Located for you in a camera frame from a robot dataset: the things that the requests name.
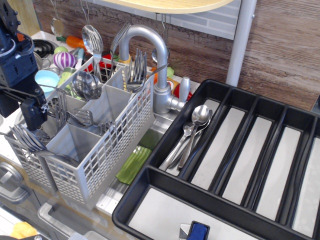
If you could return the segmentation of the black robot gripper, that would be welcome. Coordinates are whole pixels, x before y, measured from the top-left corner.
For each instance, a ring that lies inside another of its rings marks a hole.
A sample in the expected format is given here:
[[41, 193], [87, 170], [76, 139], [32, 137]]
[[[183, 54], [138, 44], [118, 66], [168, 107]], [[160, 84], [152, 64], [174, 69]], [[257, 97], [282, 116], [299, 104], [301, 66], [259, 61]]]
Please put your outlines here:
[[19, 41], [8, 33], [0, 34], [0, 115], [10, 116], [19, 107], [27, 128], [35, 131], [48, 120], [48, 104], [36, 83], [39, 71], [34, 43], [28, 36]]

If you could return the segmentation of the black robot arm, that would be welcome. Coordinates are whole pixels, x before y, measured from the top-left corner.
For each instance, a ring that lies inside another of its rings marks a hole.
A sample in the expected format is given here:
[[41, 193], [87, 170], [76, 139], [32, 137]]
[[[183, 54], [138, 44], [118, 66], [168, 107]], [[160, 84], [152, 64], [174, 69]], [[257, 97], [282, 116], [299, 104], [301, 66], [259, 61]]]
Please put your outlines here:
[[26, 34], [18, 38], [18, 12], [8, 1], [0, 2], [0, 115], [21, 109], [27, 128], [39, 129], [47, 121], [47, 100], [35, 81], [38, 66], [34, 42]]

